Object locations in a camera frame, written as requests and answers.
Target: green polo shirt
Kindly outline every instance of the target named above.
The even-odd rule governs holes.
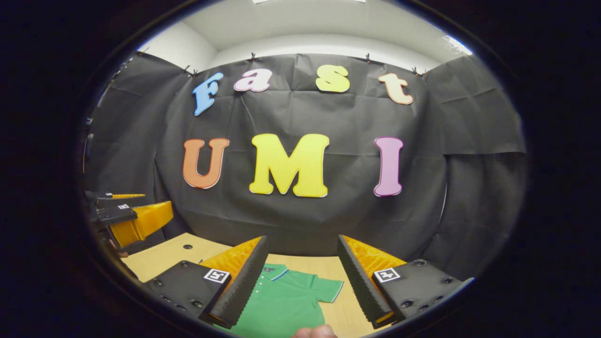
[[[265,264],[238,323],[224,330],[245,338],[290,338],[302,327],[323,325],[319,302],[333,303],[343,283]]]

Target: black fabric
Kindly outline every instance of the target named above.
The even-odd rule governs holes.
[[[316,71],[323,64],[349,71],[347,92],[318,90]],[[259,68],[273,71],[267,91],[234,91],[233,84],[242,73]],[[217,72],[224,78],[218,81],[215,102],[195,117],[192,90]],[[386,86],[377,80],[386,73],[408,82],[405,89],[413,96],[411,105],[389,98]],[[480,159],[524,152],[517,113],[500,85],[471,57],[441,65],[424,77],[351,57],[300,54],[239,61],[191,77],[166,61],[143,55],[121,72],[93,117],[97,139],[86,172],[90,189],[145,193],[156,202],[172,200],[175,217],[163,228],[167,238],[192,231],[211,241],[237,245],[268,235],[271,252],[278,254],[333,256],[337,234],[345,234],[404,260],[423,254],[434,257],[428,258],[434,264],[443,259],[450,262],[451,256],[457,256],[457,246],[442,248],[437,240],[446,238],[442,229],[451,227],[446,218],[441,221],[445,198],[460,213],[478,204],[452,202],[458,195],[456,189],[464,187],[450,184],[448,173],[459,170],[457,175],[473,184],[478,179],[494,182],[499,175],[498,170],[486,170],[466,177],[451,160],[453,156],[471,154]],[[264,133],[279,136],[288,154],[303,135],[328,136],[323,163],[328,196],[251,193],[256,160],[251,139]],[[380,174],[377,137],[397,137],[404,143],[399,195],[377,197],[373,193]],[[210,189],[193,188],[183,179],[183,143],[193,138],[230,140],[221,178]],[[208,171],[209,157],[210,148],[205,146],[200,151],[199,173]],[[503,156],[490,163],[501,168],[513,164]],[[512,179],[509,185],[496,186],[500,193],[492,197],[519,195],[522,181]],[[487,189],[482,186],[477,191],[480,198],[492,193]],[[519,204],[496,201],[504,207]],[[511,229],[512,220],[498,210],[488,211],[491,224],[476,219],[466,222]],[[464,226],[471,229],[476,223]],[[500,235],[496,230],[492,233],[499,244],[504,242],[504,236],[496,237]],[[463,277],[461,269],[479,272],[475,263],[489,252],[475,245],[481,240],[478,235],[462,244],[472,245],[470,254],[456,267],[448,264],[450,274]]]

